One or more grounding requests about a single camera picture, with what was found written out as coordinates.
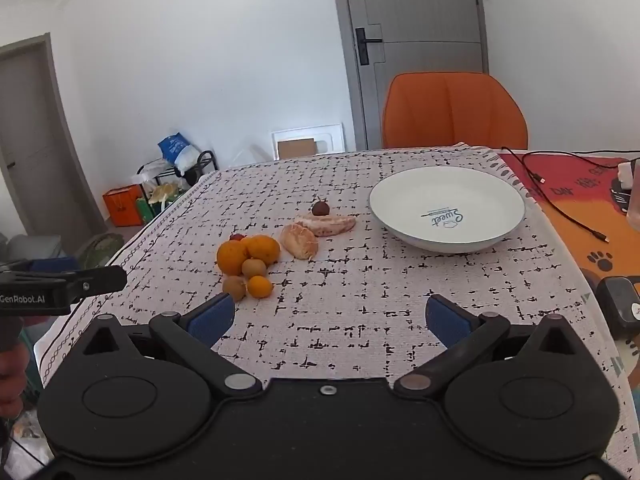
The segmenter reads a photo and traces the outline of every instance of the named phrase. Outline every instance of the orange chair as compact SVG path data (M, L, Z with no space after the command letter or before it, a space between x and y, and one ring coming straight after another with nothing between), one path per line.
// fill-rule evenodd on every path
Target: orange chair
M472 146L526 150L527 123L513 98L482 73L420 72L392 81L382 124L385 148Z

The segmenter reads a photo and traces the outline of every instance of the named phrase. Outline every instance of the white bowl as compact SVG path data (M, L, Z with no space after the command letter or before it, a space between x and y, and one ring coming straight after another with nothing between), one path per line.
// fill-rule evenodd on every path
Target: white bowl
M482 171L430 166L401 171L369 195L373 216L409 245L436 253L481 251L522 222L524 200Z

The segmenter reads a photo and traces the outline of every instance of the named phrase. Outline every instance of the screw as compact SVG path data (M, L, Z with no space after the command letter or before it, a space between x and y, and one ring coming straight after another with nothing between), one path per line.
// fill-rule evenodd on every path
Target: screw
M255 384L255 377L249 374L232 374L225 379L225 384L232 390L247 390Z
M323 395L335 395L338 393L338 388L331 386L330 384L325 384L320 387L320 393Z
M426 390L431 386L431 379L422 374L408 374L400 379L400 384L407 390Z

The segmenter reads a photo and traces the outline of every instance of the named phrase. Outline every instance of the gray door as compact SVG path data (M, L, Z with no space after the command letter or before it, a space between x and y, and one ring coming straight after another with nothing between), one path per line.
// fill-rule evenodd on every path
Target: gray door
M28 234L61 235L68 254L93 236L92 199L64 137L44 43L0 56L0 150Z
M478 5L478 0L348 0L370 150L382 146L380 119L397 74L482 72Z

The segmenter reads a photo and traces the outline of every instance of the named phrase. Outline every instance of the bowl rim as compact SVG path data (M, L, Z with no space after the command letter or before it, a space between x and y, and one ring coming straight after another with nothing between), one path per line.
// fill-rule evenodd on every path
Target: bowl rim
M516 224L509 229L507 232L505 232L504 234L498 235L497 237L492 237L492 238L484 238L482 240L474 240L472 242L443 242L443 241L439 241L439 240L430 240L428 238L417 238L413 235L409 235L399 229L396 229L395 227L391 227L388 224L386 224L385 222L383 222L378 215L376 215L375 211L373 211L373 208L371 207L371 195L374 192L374 190L379 186L379 184L381 184L382 182L384 182L385 180L387 180L388 178L392 178L393 176L396 176L398 174L401 173L406 173L407 171L415 171L415 170L423 170L424 168L439 168L440 170L448 170L448 169L452 169L455 168L457 170L466 170L466 171L475 171L476 173L484 173L487 176L490 176L492 178L496 178L497 180L499 180L500 182L503 182L504 184L506 184L507 186L511 187L511 189L513 189L513 191L518 195L518 197L520 198L520 201L522 202L522 217L520 218L520 220L518 220L518 222L516 222ZM524 220L524 217L527 214L527 204L524 200L524 198L522 197L522 195L520 194L520 192L518 192L517 189L515 189L511 184L509 184L506 180L501 179L499 176L495 176L491 173L487 173L485 171L481 171L481 170L473 170L472 168L463 168L462 166L421 166L419 168L409 168L408 170L402 170L402 171L398 171L397 173L393 173L390 174L389 176L386 176L385 178L383 178L382 180L380 180L374 187L373 189L371 189L371 191L369 191L369 197L367 198L367 205L369 205L369 211L371 211L371 214L373 215L373 217L380 222L385 228L389 229L391 232L397 232L400 233L402 236L406 236L408 238L412 238L413 240L420 240L421 242L428 242L431 244L443 244L443 245L469 245L469 244L479 244L479 243L483 243L483 242L490 242L492 240L498 240L500 241L500 239L502 237L507 236L509 233L511 233L516 227L518 227L522 221Z

